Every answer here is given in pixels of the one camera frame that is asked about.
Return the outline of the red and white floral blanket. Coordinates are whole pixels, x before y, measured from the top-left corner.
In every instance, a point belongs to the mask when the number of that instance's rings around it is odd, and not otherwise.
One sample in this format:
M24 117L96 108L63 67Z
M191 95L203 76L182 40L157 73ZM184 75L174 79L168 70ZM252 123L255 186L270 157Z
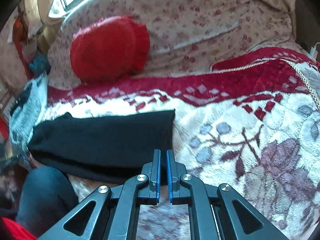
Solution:
M173 109L176 160L206 184L229 183L287 238L319 225L319 63L263 48L208 74L52 89L44 120Z

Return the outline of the blue jeans leg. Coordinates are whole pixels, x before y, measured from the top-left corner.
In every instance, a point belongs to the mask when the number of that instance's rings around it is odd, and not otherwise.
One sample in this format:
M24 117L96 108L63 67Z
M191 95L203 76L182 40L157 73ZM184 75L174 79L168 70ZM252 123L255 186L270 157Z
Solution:
M40 237L78 204L66 175L53 167L40 166L26 177L16 222Z

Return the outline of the light teal fleece garment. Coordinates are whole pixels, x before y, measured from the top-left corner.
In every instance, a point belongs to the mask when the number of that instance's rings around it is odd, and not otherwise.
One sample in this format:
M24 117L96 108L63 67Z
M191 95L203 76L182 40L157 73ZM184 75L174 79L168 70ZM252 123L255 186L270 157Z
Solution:
M33 128L40 123L48 102L48 76L42 73L30 80L15 103L9 121L9 138L13 154L26 155Z

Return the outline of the red heart-shaped cushion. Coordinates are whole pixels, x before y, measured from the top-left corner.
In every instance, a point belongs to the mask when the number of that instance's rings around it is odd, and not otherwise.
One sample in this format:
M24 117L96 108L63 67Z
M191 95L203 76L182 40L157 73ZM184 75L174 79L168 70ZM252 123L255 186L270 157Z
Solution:
M70 62L81 82L115 80L143 71L150 51L146 25L130 16L102 18L72 38Z

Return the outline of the floral beige quilt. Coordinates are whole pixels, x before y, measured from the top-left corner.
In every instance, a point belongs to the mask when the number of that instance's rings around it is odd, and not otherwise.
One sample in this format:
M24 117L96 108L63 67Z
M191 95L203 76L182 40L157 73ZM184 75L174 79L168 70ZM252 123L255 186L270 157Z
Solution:
M261 0L85 0L66 17L50 46L49 85L80 84L70 63L73 34L97 20L130 15L146 25L150 53L143 75L205 73L211 64L263 47L299 50L296 0L290 12Z

